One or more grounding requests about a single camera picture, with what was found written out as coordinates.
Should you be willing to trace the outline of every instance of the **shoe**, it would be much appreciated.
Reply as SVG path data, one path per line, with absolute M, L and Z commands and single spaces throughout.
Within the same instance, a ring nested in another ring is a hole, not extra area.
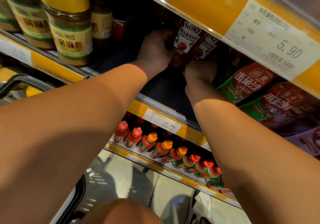
M 194 189 L 189 201 L 188 216 L 185 224 L 213 223 L 210 195 Z

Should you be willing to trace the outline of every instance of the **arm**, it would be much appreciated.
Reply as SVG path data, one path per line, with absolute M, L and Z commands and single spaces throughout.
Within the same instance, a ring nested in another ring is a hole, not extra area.
M 255 223 L 317 223 L 320 163 L 226 102 L 216 66 L 187 65 L 186 94 L 228 186 Z
M 173 53 L 169 31 L 100 76 L 0 107 L 0 223 L 49 223 L 112 136 L 134 97 Z

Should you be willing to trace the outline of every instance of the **floor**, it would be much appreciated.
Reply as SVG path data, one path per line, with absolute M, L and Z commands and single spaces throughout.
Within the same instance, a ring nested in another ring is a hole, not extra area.
M 150 207 L 164 224 L 184 224 L 193 188 L 102 150 L 85 173 L 86 192 L 77 210 L 115 198 L 134 199 Z M 213 224 L 250 224 L 243 210 L 211 198 Z

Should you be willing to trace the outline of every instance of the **person's left hand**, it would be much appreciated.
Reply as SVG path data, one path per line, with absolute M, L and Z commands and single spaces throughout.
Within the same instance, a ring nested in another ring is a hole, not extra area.
M 174 50 L 167 50 L 165 41 L 171 34 L 171 30 L 155 30 L 144 38 L 137 60 L 132 64 L 141 68 L 148 80 L 168 67 Z

